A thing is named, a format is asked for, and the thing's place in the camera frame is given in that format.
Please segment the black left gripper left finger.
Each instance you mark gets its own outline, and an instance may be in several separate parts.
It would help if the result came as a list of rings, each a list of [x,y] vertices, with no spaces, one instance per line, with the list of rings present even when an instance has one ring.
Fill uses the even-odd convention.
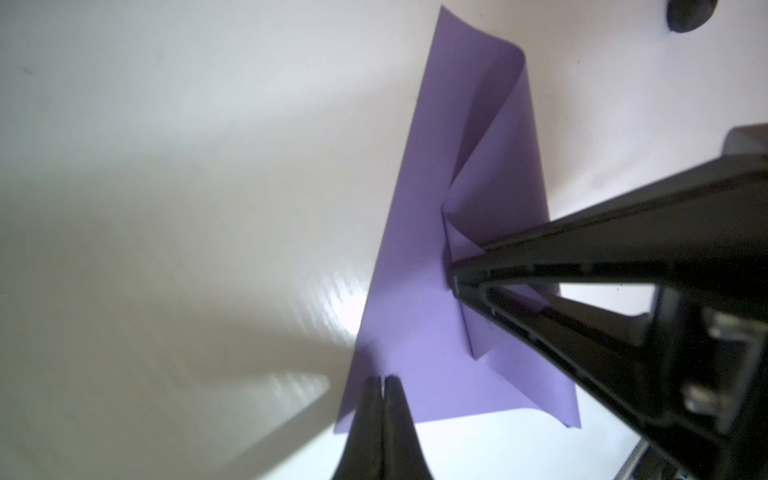
[[[369,377],[333,480],[380,479],[383,458],[383,393],[380,377]]]

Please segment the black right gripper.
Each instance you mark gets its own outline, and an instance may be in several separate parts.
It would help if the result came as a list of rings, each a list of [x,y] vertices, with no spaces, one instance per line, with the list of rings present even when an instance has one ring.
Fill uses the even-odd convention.
[[[694,461],[701,476],[766,477],[765,125],[732,129],[718,159],[483,250],[451,268],[475,359],[567,424],[567,380],[631,426],[670,425],[679,407],[721,440]],[[658,283],[651,312],[479,285],[611,280]]]

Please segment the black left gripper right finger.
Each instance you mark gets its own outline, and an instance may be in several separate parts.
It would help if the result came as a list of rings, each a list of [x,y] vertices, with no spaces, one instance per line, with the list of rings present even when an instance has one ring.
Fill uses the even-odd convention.
[[[432,479],[399,377],[384,380],[382,419],[384,479]]]

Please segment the purple square paper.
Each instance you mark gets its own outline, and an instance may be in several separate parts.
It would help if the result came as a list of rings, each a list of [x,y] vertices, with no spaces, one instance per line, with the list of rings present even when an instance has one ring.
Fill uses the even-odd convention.
[[[396,375],[413,418],[536,409],[581,424],[574,383],[454,297],[451,263],[549,219],[523,51],[439,13],[336,433],[364,381]]]

